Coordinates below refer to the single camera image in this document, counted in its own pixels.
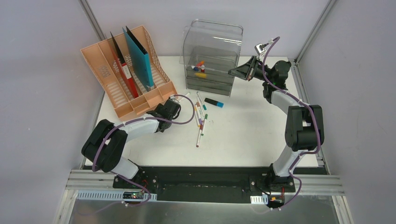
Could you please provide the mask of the red folder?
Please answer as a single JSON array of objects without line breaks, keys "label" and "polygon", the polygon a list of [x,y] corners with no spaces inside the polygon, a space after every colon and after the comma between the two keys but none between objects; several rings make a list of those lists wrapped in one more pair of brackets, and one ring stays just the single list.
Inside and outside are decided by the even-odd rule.
[{"label": "red folder", "polygon": [[126,84],[130,94],[132,95],[133,98],[136,98],[139,96],[139,93],[137,91],[135,82],[132,78],[132,74],[130,72],[130,69],[125,61],[125,58],[123,57],[123,54],[115,40],[115,37],[113,36],[112,33],[111,35],[111,44],[112,44],[112,54],[114,56],[114,59],[116,61],[116,65],[119,69],[119,73]]}]

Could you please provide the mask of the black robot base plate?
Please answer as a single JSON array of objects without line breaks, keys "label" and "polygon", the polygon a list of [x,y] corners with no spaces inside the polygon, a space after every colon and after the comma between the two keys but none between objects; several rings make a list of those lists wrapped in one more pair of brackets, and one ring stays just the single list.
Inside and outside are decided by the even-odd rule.
[{"label": "black robot base plate", "polygon": [[291,177],[275,177],[269,167],[149,167],[132,179],[158,201],[250,203],[251,196],[296,191]]}]

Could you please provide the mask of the smoked clear drawer box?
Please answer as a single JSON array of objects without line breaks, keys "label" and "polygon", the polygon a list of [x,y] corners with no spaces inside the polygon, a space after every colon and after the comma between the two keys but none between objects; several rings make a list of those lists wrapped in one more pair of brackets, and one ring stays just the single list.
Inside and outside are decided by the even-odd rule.
[{"label": "smoked clear drawer box", "polygon": [[[184,66],[186,88],[230,96],[238,65],[243,27],[237,24],[195,19],[183,31],[180,63]],[[204,61],[206,78],[199,78],[191,66]]]}]

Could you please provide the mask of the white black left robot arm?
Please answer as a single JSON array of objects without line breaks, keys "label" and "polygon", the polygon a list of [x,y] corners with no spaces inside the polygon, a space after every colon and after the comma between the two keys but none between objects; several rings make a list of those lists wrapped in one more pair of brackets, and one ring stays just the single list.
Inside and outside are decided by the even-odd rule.
[{"label": "white black left robot arm", "polygon": [[95,126],[81,153],[95,170],[121,175],[126,185],[136,189],[142,184],[142,175],[138,173],[138,165],[122,156],[125,144],[145,134],[164,132],[171,126],[165,120],[172,121],[180,111],[181,105],[168,99],[131,123],[115,124],[103,119]]}]

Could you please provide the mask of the teal folder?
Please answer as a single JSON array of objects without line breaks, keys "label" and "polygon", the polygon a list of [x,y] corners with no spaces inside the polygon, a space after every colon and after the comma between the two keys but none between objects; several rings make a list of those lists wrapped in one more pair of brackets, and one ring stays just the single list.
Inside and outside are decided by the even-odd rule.
[{"label": "teal folder", "polygon": [[127,26],[123,28],[123,32],[134,73],[146,91],[150,91],[155,88],[155,84],[152,77],[149,54]]}]

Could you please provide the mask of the red orange small bottle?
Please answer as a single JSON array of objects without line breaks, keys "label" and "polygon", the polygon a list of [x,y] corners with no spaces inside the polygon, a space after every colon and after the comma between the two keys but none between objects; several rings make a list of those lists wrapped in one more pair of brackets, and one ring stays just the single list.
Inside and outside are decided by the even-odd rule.
[{"label": "red orange small bottle", "polygon": [[201,61],[201,62],[196,64],[196,67],[201,67],[204,63],[205,63],[204,61]]}]

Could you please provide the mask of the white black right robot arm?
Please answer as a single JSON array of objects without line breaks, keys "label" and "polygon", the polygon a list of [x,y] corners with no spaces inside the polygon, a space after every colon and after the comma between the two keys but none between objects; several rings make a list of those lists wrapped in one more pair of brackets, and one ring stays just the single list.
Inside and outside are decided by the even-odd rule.
[{"label": "white black right robot arm", "polygon": [[263,97],[287,116],[285,148],[269,167],[256,187],[263,191],[277,191],[293,187],[293,171],[306,154],[316,153],[324,142],[323,112],[319,105],[309,105],[290,94],[286,80],[291,62],[280,60],[273,67],[252,56],[245,64],[228,71],[228,74],[246,81],[253,78],[263,81]]}]

